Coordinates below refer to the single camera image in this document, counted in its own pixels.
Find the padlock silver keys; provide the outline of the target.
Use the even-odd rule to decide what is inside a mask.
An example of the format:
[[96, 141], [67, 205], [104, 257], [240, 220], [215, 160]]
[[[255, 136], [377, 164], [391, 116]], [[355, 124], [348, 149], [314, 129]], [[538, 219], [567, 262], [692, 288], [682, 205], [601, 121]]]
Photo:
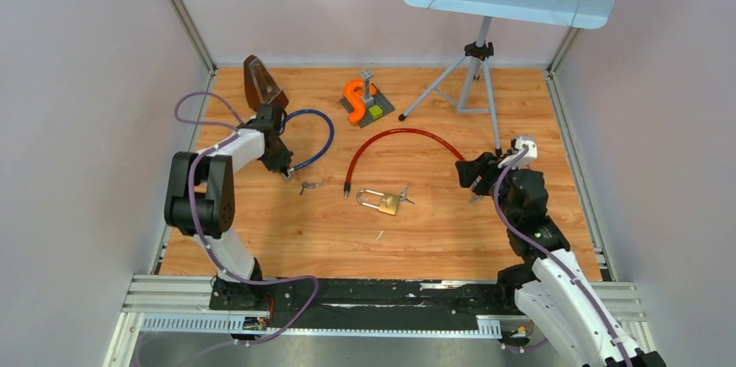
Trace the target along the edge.
[[406, 202], [406, 203], [409, 203], [409, 204], [412, 204], [412, 205], [414, 205], [414, 204], [415, 204], [415, 202], [414, 202], [414, 201], [412, 201], [412, 200], [411, 200], [411, 199], [409, 198], [409, 196], [408, 196], [409, 188], [410, 188], [410, 186], [409, 186], [409, 185], [406, 185], [406, 186], [405, 186], [404, 188], [402, 188], [402, 189], [401, 189], [401, 190], [399, 191], [399, 195], [398, 195], [398, 196], [399, 196], [399, 200], [400, 200], [401, 202]]

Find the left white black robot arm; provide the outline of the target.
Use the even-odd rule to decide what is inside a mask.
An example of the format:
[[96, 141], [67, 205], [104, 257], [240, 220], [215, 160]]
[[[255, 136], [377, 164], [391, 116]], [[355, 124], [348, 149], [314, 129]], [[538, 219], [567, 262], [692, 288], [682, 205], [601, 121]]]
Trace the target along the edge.
[[285, 120], [283, 107], [262, 103], [220, 144], [174, 154], [169, 170], [165, 222], [195, 240], [212, 260], [216, 296], [234, 298], [246, 309], [264, 302], [266, 286], [258, 260], [233, 228], [234, 176], [252, 161], [286, 178], [292, 175], [292, 151], [280, 138]]

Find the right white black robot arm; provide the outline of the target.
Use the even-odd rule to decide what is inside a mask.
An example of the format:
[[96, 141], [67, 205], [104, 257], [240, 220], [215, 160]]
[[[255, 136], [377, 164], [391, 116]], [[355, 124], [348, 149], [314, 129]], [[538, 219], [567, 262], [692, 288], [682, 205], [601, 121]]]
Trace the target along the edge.
[[459, 184], [493, 199], [519, 265], [497, 275], [496, 301], [520, 311], [573, 366], [663, 366], [615, 320], [584, 276], [561, 229], [548, 214], [541, 172], [519, 168], [526, 149], [497, 157], [489, 152], [455, 164]]

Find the brass padlock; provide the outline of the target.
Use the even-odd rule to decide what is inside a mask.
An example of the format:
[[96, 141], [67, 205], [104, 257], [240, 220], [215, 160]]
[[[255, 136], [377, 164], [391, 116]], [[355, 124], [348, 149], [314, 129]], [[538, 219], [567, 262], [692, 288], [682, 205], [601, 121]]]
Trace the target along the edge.
[[380, 193], [371, 189], [362, 189], [356, 195], [361, 206], [375, 209], [380, 213], [395, 216], [398, 213], [401, 197], [394, 193]]

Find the red cable lock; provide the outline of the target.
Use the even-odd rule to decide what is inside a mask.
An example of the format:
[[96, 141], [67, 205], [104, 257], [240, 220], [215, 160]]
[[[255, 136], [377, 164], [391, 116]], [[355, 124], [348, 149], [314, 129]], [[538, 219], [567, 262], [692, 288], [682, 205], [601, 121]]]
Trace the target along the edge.
[[424, 140], [430, 140], [448, 151], [457, 160], [465, 160], [465, 156], [460, 152], [458, 148], [456, 148], [440, 135], [437, 135], [430, 131], [420, 128], [391, 128], [385, 131], [381, 131], [364, 141], [352, 154], [352, 157], [350, 158], [345, 170], [345, 177], [343, 179], [342, 185], [342, 198], [346, 200], [350, 197], [352, 192], [352, 180], [356, 172], [358, 163], [370, 147], [373, 147], [375, 144], [383, 141], [384, 139], [406, 138], [412, 136], [416, 136]]

